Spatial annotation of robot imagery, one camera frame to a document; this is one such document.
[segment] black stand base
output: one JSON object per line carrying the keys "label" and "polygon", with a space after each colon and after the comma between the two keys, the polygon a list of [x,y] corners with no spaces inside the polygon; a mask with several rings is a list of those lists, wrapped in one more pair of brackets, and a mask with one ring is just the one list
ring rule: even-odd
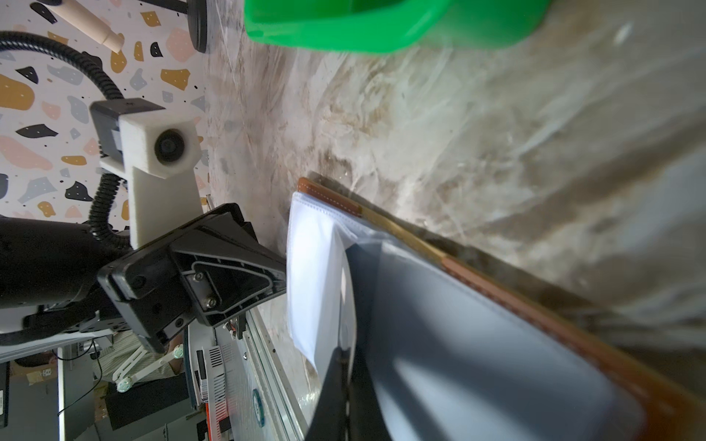
{"label": "black stand base", "polygon": [[189,22],[189,34],[193,48],[206,53],[208,21],[206,20],[206,0],[142,0],[160,8],[169,9],[186,15]]}

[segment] camera lens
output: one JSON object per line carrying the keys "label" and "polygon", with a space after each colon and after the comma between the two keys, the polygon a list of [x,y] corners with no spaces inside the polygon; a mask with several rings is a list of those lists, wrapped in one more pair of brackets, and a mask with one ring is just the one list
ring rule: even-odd
{"label": "camera lens", "polygon": [[169,129],[157,138],[155,155],[163,163],[177,161],[184,154],[184,139],[176,130]]}

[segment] black plastic bracket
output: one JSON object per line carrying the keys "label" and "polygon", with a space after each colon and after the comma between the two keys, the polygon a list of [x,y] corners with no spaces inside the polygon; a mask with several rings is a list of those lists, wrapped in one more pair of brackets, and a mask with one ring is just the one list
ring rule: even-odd
{"label": "black plastic bracket", "polygon": [[164,107],[142,98],[109,99],[107,101],[93,102],[90,105],[90,115],[95,131],[98,134],[101,151],[111,158],[123,162],[118,118],[121,115],[163,109]]}
{"label": "black plastic bracket", "polygon": [[196,318],[215,327],[285,292],[285,259],[224,204],[103,267],[98,281],[155,352]]}

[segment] terrazzo wallpaper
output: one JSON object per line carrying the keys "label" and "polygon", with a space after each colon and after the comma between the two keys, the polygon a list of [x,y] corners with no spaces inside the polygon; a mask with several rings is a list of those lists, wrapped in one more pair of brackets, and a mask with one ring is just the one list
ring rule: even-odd
{"label": "terrazzo wallpaper", "polygon": [[[203,137],[203,55],[186,17],[136,0],[80,0],[125,37],[116,54],[30,1],[0,0],[0,29],[48,36],[91,56],[125,97],[142,97],[196,122],[203,156],[196,165],[202,203],[209,193]],[[104,99],[68,64],[32,52],[0,52],[0,215],[85,222],[100,179],[97,136],[88,106]],[[111,225],[128,225],[121,187]]]}

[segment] marble surface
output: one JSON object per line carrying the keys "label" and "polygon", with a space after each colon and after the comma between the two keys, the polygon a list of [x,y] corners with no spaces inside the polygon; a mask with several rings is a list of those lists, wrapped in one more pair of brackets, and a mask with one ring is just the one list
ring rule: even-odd
{"label": "marble surface", "polygon": [[[557,0],[509,49],[384,57],[255,44],[242,0],[208,8],[212,194],[261,243],[284,254],[315,176],[706,394],[706,3]],[[284,299],[261,309],[310,416]]]}

